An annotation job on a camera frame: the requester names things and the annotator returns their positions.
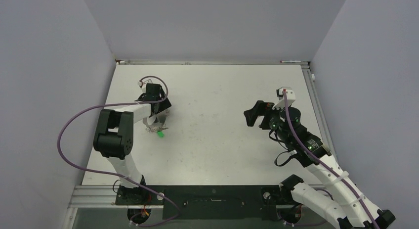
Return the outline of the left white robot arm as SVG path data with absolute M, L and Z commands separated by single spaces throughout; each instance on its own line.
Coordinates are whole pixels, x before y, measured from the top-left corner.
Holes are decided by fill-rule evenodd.
M 134 124 L 140 122 L 146 131 L 163 135 L 171 103 L 160 84 L 140 82 L 142 94 L 136 104 L 119 109 L 102 109 L 94 135 L 93 148 L 113 166 L 121 181 L 119 194 L 134 204 L 142 204 L 149 196 L 131 151 L 134 145 Z

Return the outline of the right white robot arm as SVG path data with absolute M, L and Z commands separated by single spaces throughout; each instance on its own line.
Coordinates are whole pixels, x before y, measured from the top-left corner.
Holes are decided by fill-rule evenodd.
M 336 229 L 387 229 L 396 220 L 390 210 L 379 208 L 361 192 L 328 146 L 301 124 L 301 112 L 292 107 L 291 100 L 282 99 L 277 104 L 258 100 L 244 111 L 244 117 L 249 127 L 263 117 L 259 128 L 274 135 L 273 141 L 284 144 L 290 154 L 288 160 L 297 160 L 329 193 L 323 195 L 301 177 L 291 175 L 279 183 L 278 195 L 283 202 L 308 207 Z

